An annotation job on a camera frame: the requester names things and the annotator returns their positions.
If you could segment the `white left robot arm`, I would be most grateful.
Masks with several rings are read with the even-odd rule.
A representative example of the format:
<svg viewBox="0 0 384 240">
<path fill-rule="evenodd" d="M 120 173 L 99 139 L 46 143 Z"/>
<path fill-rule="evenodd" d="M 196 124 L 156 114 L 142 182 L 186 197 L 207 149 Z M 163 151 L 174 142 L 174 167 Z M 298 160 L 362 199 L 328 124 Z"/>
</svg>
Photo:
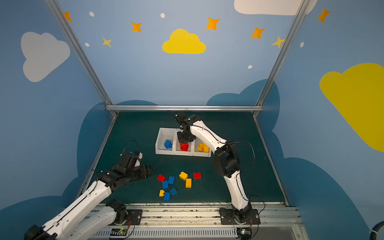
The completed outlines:
<svg viewBox="0 0 384 240">
<path fill-rule="evenodd" d="M 143 154 L 134 151 L 121 154 L 113 167 L 103 171 L 98 178 L 72 204 L 41 227 L 33 225 L 25 240 L 87 240 L 110 224 L 130 224 L 127 207 L 116 200 L 107 203 L 98 213 L 85 217 L 104 199 L 125 183 L 149 178 L 154 169 L 142 163 Z"/>
</svg>

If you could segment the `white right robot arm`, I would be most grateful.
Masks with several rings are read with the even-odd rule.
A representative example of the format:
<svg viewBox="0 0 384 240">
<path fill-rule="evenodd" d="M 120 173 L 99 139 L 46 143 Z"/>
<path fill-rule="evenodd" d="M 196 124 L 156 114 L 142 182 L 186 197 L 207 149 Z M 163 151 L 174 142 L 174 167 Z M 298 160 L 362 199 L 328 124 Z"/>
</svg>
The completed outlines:
<svg viewBox="0 0 384 240">
<path fill-rule="evenodd" d="M 214 154 L 215 169 L 224 178 L 230 192 L 234 218 L 237 223 L 244 224 L 253 208 L 241 181 L 237 143 L 219 137 L 196 115 L 188 117 L 184 112 L 179 112 L 174 116 L 181 130 L 177 133 L 180 143 L 200 139 Z"/>
</svg>

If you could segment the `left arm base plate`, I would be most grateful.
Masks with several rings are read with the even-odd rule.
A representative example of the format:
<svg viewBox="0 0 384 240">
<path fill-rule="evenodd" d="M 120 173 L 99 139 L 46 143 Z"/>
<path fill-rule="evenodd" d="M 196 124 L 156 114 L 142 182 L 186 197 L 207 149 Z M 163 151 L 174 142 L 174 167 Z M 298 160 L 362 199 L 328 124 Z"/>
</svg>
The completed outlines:
<svg viewBox="0 0 384 240">
<path fill-rule="evenodd" d="M 125 225 L 135 225 L 139 226 L 141 224 L 143 210 L 141 209 L 123 209 L 123 210 L 114 210 L 113 211 L 113 221 L 109 226 L 125 226 Z"/>
</svg>

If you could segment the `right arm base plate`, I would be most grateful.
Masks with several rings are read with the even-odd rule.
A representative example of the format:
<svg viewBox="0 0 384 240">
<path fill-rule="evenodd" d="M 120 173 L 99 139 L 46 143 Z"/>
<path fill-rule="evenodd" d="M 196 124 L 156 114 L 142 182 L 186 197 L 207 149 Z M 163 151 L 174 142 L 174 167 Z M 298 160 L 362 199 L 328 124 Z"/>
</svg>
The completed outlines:
<svg viewBox="0 0 384 240">
<path fill-rule="evenodd" d="M 248 213 L 236 213 L 233 209 L 219 209 L 222 225 L 258 225 L 261 223 L 259 212 L 251 209 Z"/>
</svg>

